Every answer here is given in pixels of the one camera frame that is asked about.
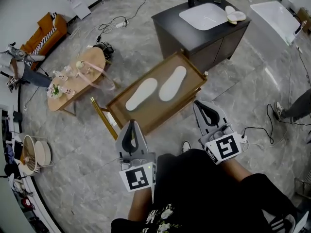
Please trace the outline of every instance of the bathroom vanity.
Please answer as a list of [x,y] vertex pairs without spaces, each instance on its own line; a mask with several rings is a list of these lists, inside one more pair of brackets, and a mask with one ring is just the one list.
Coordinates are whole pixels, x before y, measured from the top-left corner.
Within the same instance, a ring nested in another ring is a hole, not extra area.
[[[221,3],[200,0],[191,8],[185,2],[153,16],[163,58],[182,50],[202,73],[222,60],[230,59],[251,20],[247,17],[237,25],[224,22],[226,6],[238,11],[226,0]],[[217,25],[215,21],[219,18],[221,24]]]

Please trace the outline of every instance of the orange sofa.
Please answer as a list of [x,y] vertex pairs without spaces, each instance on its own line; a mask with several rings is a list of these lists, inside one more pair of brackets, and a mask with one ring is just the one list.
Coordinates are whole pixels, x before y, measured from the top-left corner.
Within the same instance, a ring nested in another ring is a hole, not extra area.
[[[65,19],[56,14],[53,19],[50,13],[47,13],[39,22],[39,28],[34,35],[23,44],[20,49],[29,54],[47,55],[49,50],[67,34],[67,23]],[[31,64],[31,69],[34,70],[39,62]]]

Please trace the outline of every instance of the gray tile floor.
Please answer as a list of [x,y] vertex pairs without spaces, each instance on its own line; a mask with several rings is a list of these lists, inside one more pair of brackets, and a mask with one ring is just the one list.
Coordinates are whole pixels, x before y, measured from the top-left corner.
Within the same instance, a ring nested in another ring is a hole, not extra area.
[[[162,60],[151,16],[187,0],[147,0],[126,28],[115,29],[102,38],[115,48],[109,73],[119,78],[126,88],[139,76]],[[248,0],[227,0],[247,12]],[[253,3],[269,0],[253,0]],[[81,34],[67,38],[45,60],[42,67],[51,73],[62,69],[74,58],[80,46],[93,45],[98,31],[85,40],[86,32],[116,16],[133,16],[143,0],[105,0],[92,9],[83,21],[77,20],[70,30],[81,27]],[[298,37],[307,68],[311,64],[311,41]],[[289,95],[289,59],[285,52],[273,65],[267,65],[256,51],[242,39],[231,60],[225,60],[209,71],[209,80],[198,97],[213,101],[227,113],[237,131],[246,126],[261,126],[269,131],[267,104],[279,100],[287,106]],[[292,81],[290,101],[294,102],[309,88],[306,73],[296,49],[292,50]],[[22,89],[21,105],[29,99],[35,87]],[[31,134],[45,135],[52,147],[55,165],[35,176],[42,195],[56,220],[66,232],[110,232],[114,218],[127,217],[132,195],[125,191],[118,174],[114,140],[91,105],[94,96],[99,104],[108,103],[117,92],[92,89],[76,103],[77,117],[62,112],[50,112],[46,91],[40,88],[24,112],[23,129]],[[300,122],[310,123],[306,117]],[[294,177],[301,177],[308,165],[310,147],[304,139],[307,127],[287,126],[273,119],[275,146],[261,130],[247,131],[251,145],[237,159],[252,172],[265,173],[287,196],[293,194]],[[189,105],[146,137],[151,151],[161,155],[178,154],[183,140],[199,148],[192,107]]]

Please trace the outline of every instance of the white sink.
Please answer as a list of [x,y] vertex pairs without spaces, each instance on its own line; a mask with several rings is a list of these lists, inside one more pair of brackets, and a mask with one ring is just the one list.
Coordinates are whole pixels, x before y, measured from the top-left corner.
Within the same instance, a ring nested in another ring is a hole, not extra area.
[[199,30],[209,30],[228,21],[226,12],[213,3],[194,6],[179,16]]
[[277,1],[252,4],[248,16],[252,21],[244,36],[268,62],[288,48],[300,25]]

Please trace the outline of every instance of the cardboard box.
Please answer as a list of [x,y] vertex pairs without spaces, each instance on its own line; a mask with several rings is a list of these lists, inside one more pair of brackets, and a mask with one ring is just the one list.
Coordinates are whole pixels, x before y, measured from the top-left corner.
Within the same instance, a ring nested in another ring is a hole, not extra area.
[[239,155],[242,152],[241,142],[246,143],[246,136],[242,139],[240,134],[234,132],[205,143],[204,150],[212,161],[218,165],[225,160]]
[[156,165],[149,162],[119,172],[127,191],[134,192],[156,183]]
[[302,28],[303,32],[310,34],[309,30],[311,28],[311,16],[308,14],[308,12],[306,11],[305,8],[300,8],[298,11],[297,16],[299,17],[299,19],[301,20],[301,22],[303,21],[307,21],[307,24]]

